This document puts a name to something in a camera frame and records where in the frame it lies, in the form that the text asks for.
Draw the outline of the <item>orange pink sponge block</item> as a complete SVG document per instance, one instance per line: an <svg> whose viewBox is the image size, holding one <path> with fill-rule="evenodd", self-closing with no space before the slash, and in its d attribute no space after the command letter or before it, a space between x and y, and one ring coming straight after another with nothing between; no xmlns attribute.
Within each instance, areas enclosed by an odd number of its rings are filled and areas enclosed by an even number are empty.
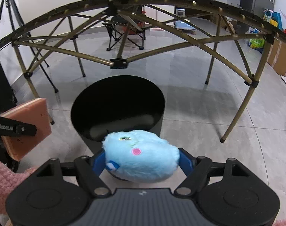
<svg viewBox="0 0 286 226"><path fill-rule="evenodd" d="M20 161L26 154L51 134L47 101L36 98L20 104L2 114L5 118L1 135L3 144L11 158Z"/></svg>

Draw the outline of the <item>light blue plush toy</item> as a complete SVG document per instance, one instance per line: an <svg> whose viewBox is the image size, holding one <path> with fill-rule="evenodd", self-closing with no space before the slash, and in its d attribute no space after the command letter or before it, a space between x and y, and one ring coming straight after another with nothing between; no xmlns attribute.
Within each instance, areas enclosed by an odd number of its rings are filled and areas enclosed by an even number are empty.
<svg viewBox="0 0 286 226"><path fill-rule="evenodd" d="M110 133L103 140L103 149L106 170L134 183L164 181L179 166L179 149L143 130Z"/></svg>

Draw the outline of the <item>black round trash bin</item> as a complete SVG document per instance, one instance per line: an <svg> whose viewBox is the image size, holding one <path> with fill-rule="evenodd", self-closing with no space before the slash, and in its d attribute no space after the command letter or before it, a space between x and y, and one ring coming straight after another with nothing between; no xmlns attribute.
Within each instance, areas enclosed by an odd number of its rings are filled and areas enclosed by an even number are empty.
<svg viewBox="0 0 286 226"><path fill-rule="evenodd" d="M165 98L153 82L139 76L111 76L99 80L75 99L71 108L73 127L87 147L96 154L112 132L144 130L160 135ZM91 158L77 158L77 177L98 177Z"/></svg>

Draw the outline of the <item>black folding camp chair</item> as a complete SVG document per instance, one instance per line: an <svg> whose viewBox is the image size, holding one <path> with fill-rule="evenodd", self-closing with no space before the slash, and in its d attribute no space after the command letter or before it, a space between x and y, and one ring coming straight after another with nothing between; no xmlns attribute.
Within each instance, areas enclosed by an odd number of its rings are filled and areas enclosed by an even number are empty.
<svg viewBox="0 0 286 226"><path fill-rule="evenodd" d="M122 39L127 31L127 26L130 24L130 28L128 30L128 35L126 41L132 43L139 50L144 49L144 42L146 40L146 23L140 21L138 19L133 19L133 24L128 22L121 15L113 16L109 21L103 20L103 26L106 28L106 31L109 35L109 44L106 48L106 51L111 51L113 47L117 45L117 43L121 43ZM132 40L129 36L136 35L140 38L141 44Z"/></svg>

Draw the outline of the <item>green snack bag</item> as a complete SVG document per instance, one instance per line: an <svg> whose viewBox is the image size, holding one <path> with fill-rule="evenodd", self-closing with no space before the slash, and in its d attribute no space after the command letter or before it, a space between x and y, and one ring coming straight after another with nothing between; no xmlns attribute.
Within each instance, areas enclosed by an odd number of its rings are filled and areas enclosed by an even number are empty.
<svg viewBox="0 0 286 226"><path fill-rule="evenodd" d="M258 52L262 53L264 49L264 39L250 39L248 42L248 46Z"/></svg>

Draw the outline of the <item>large brown cardboard box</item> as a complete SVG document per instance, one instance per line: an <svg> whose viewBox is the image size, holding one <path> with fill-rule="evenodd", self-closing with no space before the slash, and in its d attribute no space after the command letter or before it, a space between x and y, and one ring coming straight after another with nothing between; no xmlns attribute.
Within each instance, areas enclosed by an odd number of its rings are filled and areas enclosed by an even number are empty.
<svg viewBox="0 0 286 226"><path fill-rule="evenodd" d="M280 76L286 77L286 44L281 40L275 39L270 48L267 63Z"/></svg>

